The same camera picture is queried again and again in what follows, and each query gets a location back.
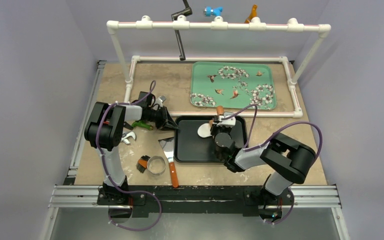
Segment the white dough ball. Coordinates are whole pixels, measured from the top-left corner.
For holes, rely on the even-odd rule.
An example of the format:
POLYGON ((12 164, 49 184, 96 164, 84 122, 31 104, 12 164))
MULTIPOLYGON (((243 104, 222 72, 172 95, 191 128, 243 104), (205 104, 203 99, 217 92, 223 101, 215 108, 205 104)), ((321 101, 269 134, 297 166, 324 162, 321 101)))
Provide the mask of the white dough ball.
POLYGON ((197 134, 200 138, 209 138, 212 136, 212 133, 211 133, 211 127, 212 125, 210 123, 204 123, 202 124, 198 130, 197 130, 197 134))

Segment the wooden double-ended rolling pin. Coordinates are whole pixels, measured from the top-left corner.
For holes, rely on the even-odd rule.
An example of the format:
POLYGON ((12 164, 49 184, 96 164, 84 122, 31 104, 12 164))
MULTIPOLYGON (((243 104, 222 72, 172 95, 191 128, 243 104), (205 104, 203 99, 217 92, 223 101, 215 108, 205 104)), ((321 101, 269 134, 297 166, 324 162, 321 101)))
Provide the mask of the wooden double-ended rolling pin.
POLYGON ((214 115, 211 120, 209 121, 209 126, 212 128, 213 126, 216 126, 217 124, 221 123, 223 119, 225 118, 225 110, 224 107, 221 105, 218 105, 216 107, 216 115, 214 115))

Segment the black baking tray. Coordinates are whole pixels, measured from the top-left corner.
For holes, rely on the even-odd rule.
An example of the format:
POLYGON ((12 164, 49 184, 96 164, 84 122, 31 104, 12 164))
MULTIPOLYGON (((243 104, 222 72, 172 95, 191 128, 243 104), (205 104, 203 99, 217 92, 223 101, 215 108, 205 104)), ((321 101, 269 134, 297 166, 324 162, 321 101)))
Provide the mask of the black baking tray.
POLYGON ((202 138, 198 135, 201 125, 209 123, 211 116, 183 115, 177 117, 178 129, 174 135, 174 159, 179 163, 223 163, 219 157, 229 157, 234 153, 217 152, 218 146, 212 137, 202 138))

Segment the metal scraper orange handle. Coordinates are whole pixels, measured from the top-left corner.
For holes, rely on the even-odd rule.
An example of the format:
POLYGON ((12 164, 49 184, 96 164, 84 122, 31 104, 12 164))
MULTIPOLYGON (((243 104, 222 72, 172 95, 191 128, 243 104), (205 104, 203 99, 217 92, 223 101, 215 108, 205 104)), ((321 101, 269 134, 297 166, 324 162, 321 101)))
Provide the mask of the metal scraper orange handle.
POLYGON ((177 171, 174 163, 174 137, 164 138, 158 140, 165 157, 168 161, 169 174, 171 178, 171 183, 173 188, 179 187, 179 181, 177 176, 177 171))

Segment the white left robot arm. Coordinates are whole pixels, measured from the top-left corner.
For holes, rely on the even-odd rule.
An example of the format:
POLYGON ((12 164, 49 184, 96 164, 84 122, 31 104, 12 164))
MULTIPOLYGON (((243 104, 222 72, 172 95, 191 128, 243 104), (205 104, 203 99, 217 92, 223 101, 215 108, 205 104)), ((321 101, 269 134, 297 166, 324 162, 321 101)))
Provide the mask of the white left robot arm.
POLYGON ((139 99, 131 104, 97 101, 84 129, 84 138, 97 151, 104 173, 101 194, 118 205, 126 203, 129 199, 127 177, 119 154, 125 122, 148 121, 162 131, 174 131, 179 128, 165 106, 154 109, 155 101, 156 98, 151 92, 144 91, 141 91, 139 99))

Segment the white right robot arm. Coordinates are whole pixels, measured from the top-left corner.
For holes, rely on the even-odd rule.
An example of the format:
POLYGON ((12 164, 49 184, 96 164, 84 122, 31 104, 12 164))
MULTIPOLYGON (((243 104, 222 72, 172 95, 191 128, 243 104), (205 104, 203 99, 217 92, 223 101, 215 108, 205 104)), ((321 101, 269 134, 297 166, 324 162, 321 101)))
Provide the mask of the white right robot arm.
POLYGON ((215 155, 233 173, 244 172, 250 168, 268 165, 273 170, 265 181, 260 196, 268 204, 274 203, 292 184, 305 182, 310 168, 319 157, 321 147, 317 151, 308 145, 282 133, 282 130, 304 124, 304 121, 293 122, 274 132, 263 144, 240 148, 232 139, 231 128, 211 124, 210 136, 215 143, 215 155))

